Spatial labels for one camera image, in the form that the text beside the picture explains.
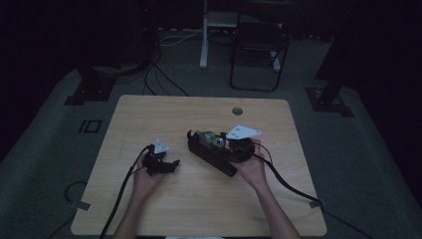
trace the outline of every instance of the electronic device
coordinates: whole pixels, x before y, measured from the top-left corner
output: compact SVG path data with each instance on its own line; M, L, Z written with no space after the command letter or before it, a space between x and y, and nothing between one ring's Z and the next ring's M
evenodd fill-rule
M260 134L257 130L252 134L244 131L239 133L240 131L234 128L229 134L225 132L216 134L212 131L197 130L192 135L190 130L187 133L189 150L232 177L236 174L237 169L229 162L246 161L255 152L251 139L246 135Z
M157 173L174 172L179 165L180 159L173 162L164 162L162 159L165 156L168 147L162 144L159 140L157 143L151 144L147 147L148 152L142 159L142 166L146 168L148 175L153 176Z

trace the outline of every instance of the chair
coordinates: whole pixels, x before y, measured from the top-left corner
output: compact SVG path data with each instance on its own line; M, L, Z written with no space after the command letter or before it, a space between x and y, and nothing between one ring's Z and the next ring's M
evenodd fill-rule
M234 34L235 40L231 54L230 86L232 88L246 91L272 92L279 86L283 65L289 49L290 34L301 16L301 8L288 1L252 0L242 4L238 14ZM248 52L269 52L268 56L271 58L271 66L278 59L280 53L283 52L277 80L272 87L240 87L234 84L233 75L238 48L247 50Z

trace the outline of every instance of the table top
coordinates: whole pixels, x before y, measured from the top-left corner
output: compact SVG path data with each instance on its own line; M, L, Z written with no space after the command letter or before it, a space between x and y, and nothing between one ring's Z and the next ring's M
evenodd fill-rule
M233 108L243 113L235 116ZM258 198L237 173L229 177L189 151L192 130L216 133L236 124L262 132L257 136L273 157L274 166L292 187L317 197L288 102L265 99L122 96L72 225L77 235L100 235L121 183L139 152L160 139L168 145L164 161L180 159L146 202L138 235L269 236ZM326 232L319 208L286 189L266 167L268 182L302 236ZM113 234L130 198L129 180L107 234Z

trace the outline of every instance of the gray carpet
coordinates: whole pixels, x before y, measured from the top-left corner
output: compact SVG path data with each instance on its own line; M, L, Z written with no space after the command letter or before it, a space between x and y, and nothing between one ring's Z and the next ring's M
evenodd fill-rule
M214 36L213 40L223 41ZM199 69L201 42L189 40L163 47L158 66L190 96L285 99L290 103L309 164L316 192L326 209L362 229L373 238L422 238L422 212L402 179L379 132L359 100L344 88L341 96L355 118L315 113L305 87L323 87L315 75L329 43L293 41L281 86L273 93L235 91L229 87L230 48L210 42L208 69ZM256 76L276 77L269 69ZM158 75L173 96L182 96ZM246 78L242 73L236 77ZM163 91L148 75L151 87ZM141 78L119 78L108 102L86 102L65 107L81 78L76 71L65 76L51 92L36 118L0 164L0 238L47 238L75 214L64 191L68 185L88 180L120 96L142 94ZM84 120L103 120L97 133L79 132ZM72 187L81 198L84 186ZM322 238L363 238L325 216ZM75 236L66 224L54 238Z

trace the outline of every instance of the cable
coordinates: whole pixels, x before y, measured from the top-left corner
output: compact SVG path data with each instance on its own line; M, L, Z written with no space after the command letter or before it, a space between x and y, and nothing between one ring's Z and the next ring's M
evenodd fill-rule
M129 180L130 176L131 176L131 175L132 175L132 173L133 173L133 169L136 167L136 164L137 164L137 162L139 161L139 159L142 157L143 153L144 153L144 152L145 152L145 151L146 151L149 147L150 147L150 145L146 146L146 147L145 147L145 148L144 148L144 149L143 149L143 150L139 153L139 156L136 158L136 160L134 161L133 165L130 167L129 171L127 172L126 177L124 178L124 181L123 181L123 183L121 184L121 188L120 188L120 192L118 193L117 200L115 201L114 207L113 207L113 209L112 209L112 211L111 211L111 214L110 214L110 216L109 216L109 218L108 218L108 220L107 220L107 222L106 222L106 224L105 224L105 227L103 228L103 231L102 231L102 234L101 234L100 238L105 238L105 236L106 236L106 231L108 230L109 225L111 224L112 219L114 218L115 213L117 212L118 205L120 204L121 197L123 196L124 189L126 188L126 184L127 184L128 180Z
M77 185L77 184L83 184L85 186L87 186L87 183L85 181L76 181L72 184L70 184L66 189L65 189L65 199L72 204L73 200L69 197L69 189L71 189L71 187Z
M268 151L265 147L263 147L262 145L260 145L260 144L258 144L258 143L254 143L254 144L259 145L259 146L261 146L263 149L265 149L265 150L267 151L267 153L268 153L269 157L271 158L271 155L270 155L269 151ZM373 237L369 236L366 232L364 232L364 231L362 231L362 230L358 229L357 227L355 227L355 226L351 225L350 223L348 223L348 222L344 221L343 219L341 219L341 218L339 218L339 217L337 217L337 216L333 215L332 213L330 213L330 212L326 211L326 209L325 209L325 208L324 208L324 206L323 206L322 201L320 201L319 199L317 199L317 198L315 198L315 197L312 197L312 196L309 196L309 195L307 195L307 194L305 194L305 193L303 193L303 192L301 192L301 191L299 191L299 190L297 190L297 189L293 188L292 186L290 186L290 185L289 185L289 184L288 184L288 183L287 183L287 182L286 182L286 181L285 181L285 180L284 180L284 179L280 176L280 174L277 172L276 168L273 166L273 163L272 163L272 162L270 162L270 161L268 161L268 160L264 159L263 157L261 157L261 156L257 155L256 153L253 153L253 155L254 155L254 156L256 156L256 157L258 157L258 158L260 158L261 160L263 160L263 161L264 161L264 162L265 162L265 163L266 163L266 164L270 167L270 169L274 172L274 174L275 174L276 178L280 181L280 183L282 183L282 185L283 185L283 186L285 186L286 188L288 188L290 191L292 191L292 192L294 192L295 194L300 195L300 196L302 196L302 197L304 197L304 198L307 198L307 199L309 199L309 200L311 200L311 201L313 201L313 202L316 202L316 203L319 205L319 208L320 208L321 212L323 212L324 214L326 214L326 215L328 215L328 216L330 216L330 217L332 217L332 218L336 219L337 221L339 221L339 222L343 223L344 225L346 225L346 226L350 227L351 229L355 230L356 232L358 232L358 233L362 234L362 235L363 235L363 236L365 236L366 238L368 238L368 239L373 239Z
M154 68L155 79L157 80L158 85L165 91L165 93L170 96L170 93L165 90L164 86L161 84L160 80L158 79L157 69Z
M76 182L71 183L69 186L67 186L65 189L65 199L69 202L69 204L72 204L73 202L73 200L69 196L69 190L71 189L71 187L77 184L84 184L85 186L87 186L87 183L85 181L76 181ZM75 214L69 217L60 227L58 227L54 232L52 232L46 239L51 239L54 236L56 236L56 234L59 233L63 228L65 228L70 222L72 222L74 218L75 218Z
M201 29L199 29L199 30L197 30L197 31L195 31L194 33L192 33L191 35L188 35L188 36L180 36L180 37L182 37L182 39L181 40L179 40L179 41L177 41L177 42L175 42L175 43L173 43L173 44L169 44L169 45L162 45L162 44L160 44L160 46L161 47L173 47L173 46L176 46L176 45L178 45L179 43L181 43L181 42L183 42L183 41L185 41L185 40L187 40L187 39L189 39L189 38L191 38L191 37L194 37L197 33L199 33L201 31ZM161 39L160 40L160 43L161 42L163 42L163 41L165 41L165 40L167 40L167 39L170 39L170 38L180 38L179 36L169 36L169 37L165 37L165 38L163 38L163 39Z
M175 86L177 89L179 89L186 97L189 97L189 94L187 94L182 88L180 88L179 86L177 86L177 84L175 84L173 81L171 81L170 78L168 78L167 75L165 75L165 73L157 66L157 64L155 62L151 61L151 63L165 77L165 79L167 79L168 82L170 82L173 86Z
M164 78L171 83L174 87L176 87L177 89L179 89L186 97L189 97L189 94L187 94L181 87L179 87L177 84L175 84L169 77L167 77L167 75L165 75L165 73L158 67L157 62L154 61L150 61L151 66L148 68L148 70L146 70L145 74L143 75L143 89L142 89L142 94L144 95L145 92L145 88L148 88L148 90L155 96L157 96L157 93L155 91L152 90L152 88L149 86L148 84L148 74L151 71L151 69L154 69L155 72L155 77L156 80L158 82L158 84L161 86L161 88L167 93L168 96L170 96L170 93L164 88L164 86L161 84L161 82L158 80L158 76L156 75L156 70L158 70L162 76L164 76Z
M59 233L63 228L65 228L72 220L74 220L75 215L69 217L68 220L65 221L59 228L57 228L52 234L50 234L46 239L51 239L54 236L56 236L57 233Z

